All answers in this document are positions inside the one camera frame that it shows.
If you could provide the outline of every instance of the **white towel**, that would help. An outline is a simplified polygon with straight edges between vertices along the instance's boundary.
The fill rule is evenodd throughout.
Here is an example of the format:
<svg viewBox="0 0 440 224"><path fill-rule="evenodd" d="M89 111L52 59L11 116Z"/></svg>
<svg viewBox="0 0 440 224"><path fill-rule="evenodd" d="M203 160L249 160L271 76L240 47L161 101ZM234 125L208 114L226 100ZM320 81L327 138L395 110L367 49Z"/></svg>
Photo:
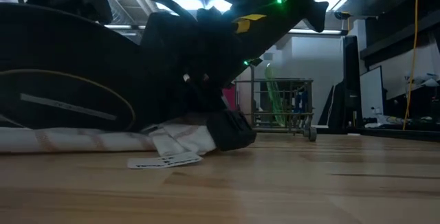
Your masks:
<svg viewBox="0 0 440 224"><path fill-rule="evenodd" d="M165 123L151 133L114 133L84 128L0 128L0 153L154 151L161 156L188 151L204 155L215 144L204 125Z"/></svg>

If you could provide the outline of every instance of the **yellow cable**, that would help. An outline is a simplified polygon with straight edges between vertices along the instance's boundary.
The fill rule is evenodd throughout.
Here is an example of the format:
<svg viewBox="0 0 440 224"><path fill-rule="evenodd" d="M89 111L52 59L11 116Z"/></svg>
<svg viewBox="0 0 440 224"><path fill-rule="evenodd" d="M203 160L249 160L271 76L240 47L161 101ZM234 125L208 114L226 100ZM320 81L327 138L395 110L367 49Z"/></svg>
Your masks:
<svg viewBox="0 0 440 224"><path fill-rule="evenodd" d="M7 71L0 71L0 76L5 76L5 75L9 75L9 74L19 74L19 73L41 73L41 74L54 74L54 75L58 75L58 76L67 76L67 77L74 78L77 80L82 80L82 81L88 82L92 85L95 85L97 87L100 87L100 88L108 91L109 93L112 93L116 97L118 97L129 108L129 110L131 112L131 122L124 130L125 131L129 130L135 124L136 114L135 114L135 111L134 111L133 107L131 106L131 104L126 99L124 99L124 97L122 97L121 95L119 95L118 93L116 93L115 91L113 91L112 89L110 89L104 85L101 85L97 82L94 82L92 80L89 80L89 79L86 79L86 78L83 78L80 76L75 76L75 75L67 74L67 73L60 72L60 71L52 71L52 70L45 70L45 69L11 69L11 70L7 70Z"/></svg>
<svg viewBox="0 0 440 224"><path fill-rule="evenodd" d="M411 91L413 90L413 78L414 78L414 69L415 69L415 59L416 59L416 49L417 49L417 37L419 33L419 0L415 0L415 33L414 33L414 47L412 52L412 67L411 67L411 75L410 75L410 90L408 93L408 99L406 103L406 112L405 112L405 120L404 120L404 128L406 129L406 121L410 112L410 103L411 103Z"/></svg>

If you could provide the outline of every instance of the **white tag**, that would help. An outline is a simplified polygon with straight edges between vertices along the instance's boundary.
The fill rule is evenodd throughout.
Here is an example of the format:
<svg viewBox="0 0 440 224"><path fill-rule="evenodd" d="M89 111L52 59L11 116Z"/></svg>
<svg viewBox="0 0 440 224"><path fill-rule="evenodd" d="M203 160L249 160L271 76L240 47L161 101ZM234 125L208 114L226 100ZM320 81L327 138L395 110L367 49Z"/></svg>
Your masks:
<svg viewBox="0 0 440 224"><path fill-rule="evenodd" d="M131 169L169 168L201 161L203 158L193 152L158 158L133 158L127 162Z"/></svg>

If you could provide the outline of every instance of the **cart wheel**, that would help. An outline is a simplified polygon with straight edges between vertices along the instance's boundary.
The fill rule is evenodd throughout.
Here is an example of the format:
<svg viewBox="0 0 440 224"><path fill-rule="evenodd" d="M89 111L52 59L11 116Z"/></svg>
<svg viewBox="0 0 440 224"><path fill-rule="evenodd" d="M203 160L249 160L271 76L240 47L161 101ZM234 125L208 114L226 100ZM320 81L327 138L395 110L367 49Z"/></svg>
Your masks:
<svg viewBox="0 0 440 224"><path fill-rule="evenodd" d="M310 127L310 132L309 132L309 141L310 142L316 142L316 137L318 136L318 131L316 130L315 127Z"/></svg>

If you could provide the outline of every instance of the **pink object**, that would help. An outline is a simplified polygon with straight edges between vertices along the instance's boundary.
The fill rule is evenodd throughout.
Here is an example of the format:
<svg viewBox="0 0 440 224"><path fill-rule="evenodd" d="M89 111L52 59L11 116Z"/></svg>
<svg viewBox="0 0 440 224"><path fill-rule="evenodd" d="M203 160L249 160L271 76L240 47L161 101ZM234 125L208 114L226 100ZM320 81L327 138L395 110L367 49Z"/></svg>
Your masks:
<svg viewBox="0 0 440 224"><path fill-rule="evenodd" d="M235 104L235 86L230 89L223 89L223 95L229 103L229 109L235 110L237 108Z"/></svg>

